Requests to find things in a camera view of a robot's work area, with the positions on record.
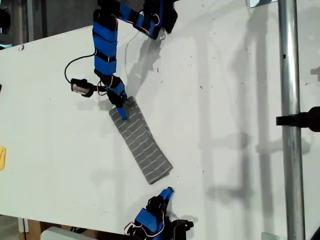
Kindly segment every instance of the floor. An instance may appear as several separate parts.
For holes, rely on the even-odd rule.
[[[15,217],[0,215],[0,239],[19,240],[18,220]]]
[[[117,0],[135,11],[145,0]],[[10,15],[10,28],[0,31],[0,46],[16,46],[83,28],[93,23],[98,0],[0,0]]]
[[[0,239],[1,240],[40,240],[41,233],[50,227],[58,227],[70,230],[70,226],[28,220],[29,231],[26,234],[20,233],[18,219],[16,217],[0,215]],[[104,231],[87,230],[84,236],[97,240],[126,240],[124,235],[114,234]]]
[[[97,0],[45,0],[47,35],[52,36],[92,25]],[[120,0],[135,11],[140,11],[144,0]]]

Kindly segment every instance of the metal pole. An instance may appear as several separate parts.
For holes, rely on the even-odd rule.
[[[282,115],[300,112],[296,0],[278,0]],[[282,127],[287,239],[305,240],[301,129]]]

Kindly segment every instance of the striped cloth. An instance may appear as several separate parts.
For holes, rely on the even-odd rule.
[[[168,175],[173,167],[158,147],[135,99],[131,96],[126,103],[128,120],[123,121],[116,108],[111,109],[109,115],[145,179],[153,184]]]

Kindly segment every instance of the white tabletop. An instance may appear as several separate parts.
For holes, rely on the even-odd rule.
[[[119,23],[117,75],[134,96],[169,176],[148,185],[106,96],[83,98],[66,64],[93,53],[92,27],[0,51],[0,214],[122,233],[147,200],[175,189],[171,212],[194,240],[286,235],[278,6],[183,0],[173,33],[151,41]],[[320,3],[298,1],[301,109],[320,105]],[[96,84],[94,59],[69,78]],[[302,131],[307,237],[320,225],[320,135]]]

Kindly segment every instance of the white wire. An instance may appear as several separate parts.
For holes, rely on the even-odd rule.
[[[110,82],[110,85],[108,86],[108,87],[106,87],[105,89],[107,90],[107,89],[109,89],[110,87],[111,87],[111,85],[112,85],[112,82],[114,81],[114,76],[113,75],[111,75],[111,82]],[[101,85],[101,81],[99,81],[98,82],[98,84],[96,85],[96,91],[97,91],[97,93],[98,93],[98,95],[99,96],[104,96],[104,95],[106,95],[107,93],[104,93],[104,94],[100,94],[100,92],[99,92],[99,84],[100,84],[100,86],[102,87],[102,85]]]
[[[126,233],[127,227],[134,226],[135,228],[142,228],[142,230],[144,231],[144,233],[145,233],[145,235],[146,235],[147,237],[149,237],[149,238],[154,238],[154,237],[158,236],[159,234],[161,234],[161,233],[163,232],[163,230],[165,229],[165,213],[164,213],[164,212],[162,212],[162,222],[163,222],[163,226],[162,226],[161,231],[159,231],[159,232],[158,232],[157,234],[155,234],[155,235],[148,235],[147,232],[146,232],[146,230],[142,227],[142,224],[141,224],[140,226],[137,226],[137,225],[135,225],[133,222],[129,222],[129,223],[127,224],[127,226],[125,226],[125,228],[124,228],[124,234],[128,236],[129,234]]]

